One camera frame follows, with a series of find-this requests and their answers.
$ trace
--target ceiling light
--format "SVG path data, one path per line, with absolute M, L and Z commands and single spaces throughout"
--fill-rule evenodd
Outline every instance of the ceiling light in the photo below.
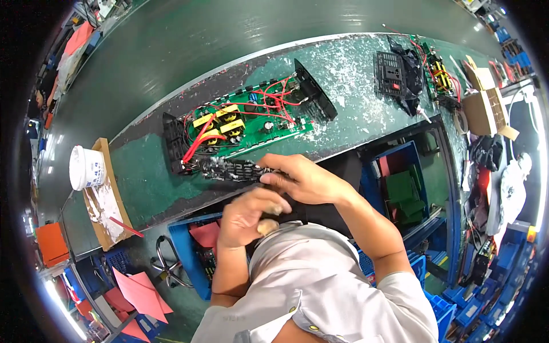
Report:
M 86 334 L 84 333 L 84 331 L 82 331 L 82 329 L 78 326 L 78 324 L 76 324 L 73 317 L 71 317 L 70 313 L 66 310 L 65 305 L 63 305 L 63 303 L 61 302 L 61 298 L 59 297 L 59 295 L 55 290 L 55 285 L 53 284 L 53 281 L 51 280 L 46 281 L 44 283 L 44 286 L 46 287 L 46 290 L 48 291 L 49 296 L 52 298 L 53 302 L 55 302 L 57 307 L 59 307 L 59 309 L 61 310 L 61 312 L 67 319 L 67 321 L 69 322 L 69 324 L 71 324 L 72 328 L 76 331 L 78 336 L 80 336 L 80 338 L 85 341 L 87 339 Z

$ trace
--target red wire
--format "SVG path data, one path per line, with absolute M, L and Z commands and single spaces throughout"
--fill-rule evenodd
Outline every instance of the red wire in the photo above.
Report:
M 206 124 L 204 125 L 202 130 L 200 130 L 200 133 L 197 135 L 197 137 L 202 137 L 204 132 L 206 132 L 206 128 L 208 126 L 210 126 L 210 124 L 214 120 L 214 118 L 215 118 L 215 113 L 212 113 L 210 119 L 208 119 L 208 121 L 206 122 Z M 194 155 L 194 151 L 197 149 L 198 145 L 200 144 L 200 143 L 197 143 L 198 141 L 199 141 L 199 139 L 195 140 L 193 142 L 193 144 L 189 147 L 189 150 L 183 156 L 183 162 L 185 162 L 185 163 L 188 162 L 191 159 L 191 157 Z
M 220 136 L 220 135 L 211 135 L 211 136 L 205 136 L 205 137 L 201 137 L 200 139 L 197 139 L 194 141 L 193 145 L 195 143 L 197 143 L 196 146 L 191 146 L 191 148 L 187 151 L 187 154 L 190 153 L 189 156 L 187 156 L 187 154 L 185 154 L 185 156 L 183 157 L 183 162 L 184 163 L 187 163 L 189 160 L 191 160 L 191 158 L 193 157 L 194 155 L 194 152 L 196 151 L 196 149 L 198 148 L 198 146 L 200 144 L 202 144 L 203 141 L 207 140 L 207 139 L 214 139 L 214 138 L 218 138 L 218 139 L 223 139 L 223 140 L 226 140 L 227 138 L 225 136 Z

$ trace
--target shirt sleeve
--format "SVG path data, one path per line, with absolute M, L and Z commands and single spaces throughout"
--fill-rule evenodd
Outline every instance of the shirt sleeve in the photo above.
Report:
M 379 282 L 385 298 L 410 342 L 438 342 L 435 313 L 415 275 L 396 272 Z
M 191 339 L 191 343 L 203 342 L 202 337 L 206 336 L 205 333 L 211 330 L 215 315 L 225 309 L 226 307 L 223 307 L 223 306 L 208 307 L 206 309 L 206 312 L 204 312 L 204 316 L 202 317 L 202 320 L 200 321 L 200 324 L 198 325 L 197 330 L 194 332 L 193 338 Z

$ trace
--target green circuit board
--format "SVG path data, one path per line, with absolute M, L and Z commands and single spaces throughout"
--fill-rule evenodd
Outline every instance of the green circuit board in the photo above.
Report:
M 226 94 L 223 97 L 215 99 L 215 101 L 205 104 L 204 107 L 194 110 L 191 116 L 186 121 L 186 130 L 188 133 L 187 139 L 188 144 L 191 145 L 192 142 L 197 138 L 202 129 L 202 125 L 194 127 L 193 122 L 198 121 L 201 118 L 202 122 L 205 122 L 209 118 L 211 113 L 219 113 L 218 108 L 209 106 L 214 105 L 218 107 L 235 108 L 238 107 L 235 112 L 247 112 L 250 109 L 250 106 L 247 106 L 248 109 L 245 110 L 244 104 L 263 104 L 264 95 L 253 93 L 252 91 L 265 91 L 270 84 L 275 83 L 281 79 L 272 79 L 269 83 L 264 81 L 263 83 L 256 85 L 254 87 L 247 87 L 246 90 L 239 89 L 232 94 Z M 303 100 L 305 96 L 302 94 L 299 84 L 296 80 L 290 78 L 284 89 L 285 93 L 291 91 L 291 94 L 285 95 L 284 100 L 291 103 L 298 103 Z M 282 84 L 278 83 L 270 87 L 267 93 L 272 94 L 281 94 L 282 93 Z M 266 97 L 267 104 L 275 105 L 274 99 Z M 218 139 L 217 142 L 213 145 L 208 145 L 208 141 L 202 143 L 200 148 L 197 150 L 198 154 L 208 154 L 211 156 L 225 156 L 225 157 L 236 157 L 238 155 L 245 154 L 252 150 L 264 147 L 266 145 L 279 142 L 280 140 L 296 136 L 301 133 L 309 132 L 313 130 L 312 123 L 315 120 L 315 112 L 318 112 L 311 106 L 308 101 L 304 101 L 301 105 L 285 105 L 286 112 L 289 116 L 295 121 L 295 124 L 289 122 L 288 120 L 275 116 L 268 116 L 265 107 L 255 107 L 256 114 L 241 114 L 234 112 L 228 112 L 221 115 L 219 118 L 216 118 L 212 122 L 211 126 L 206 133 L 212 130 L 222 131 L 223 126 L 229 123 L 237 123 L 239 120 L 242 120 L 244 126 L 238 127 L 238 130 L 242 130 L 241 133 L 237 136 L 230 136 L 229 132 L 222 133 L 223 136 L 227 137 L 226 140 Z M 284 115 L 283 111 L 277 111 L 275 109 L 269 108 L 270 113 L 274 115 Z M 272 123 L 272 130 L 265 129 L 265 124 L 267 122 Z

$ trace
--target red stick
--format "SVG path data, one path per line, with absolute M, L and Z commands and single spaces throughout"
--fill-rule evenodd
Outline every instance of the red stick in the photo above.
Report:
M 133 233 L 133 234 L 135 234 L 135 235 L 137 235 L 137 236 L 139 236 L 139 237 L 141 237 L 141 238 L 145 237 L 145 235 L 142 234 L 141 232 L 135 231 L 134 229 L 132 229 L 132 228 L 129 227 L 128 225 L 126 225 L 126 224 L 124 224 L 124 223 L 122 223 L 122 222 L 116 220 L 115 218 L 109 217 L 109 219 L 112 220 L 113 222 L 115 222 L 116 224 L 120 225 L 121 227 L 125 228 L 125 229 L 128 230 L 129 232 L 131 232 L 131 233 Z

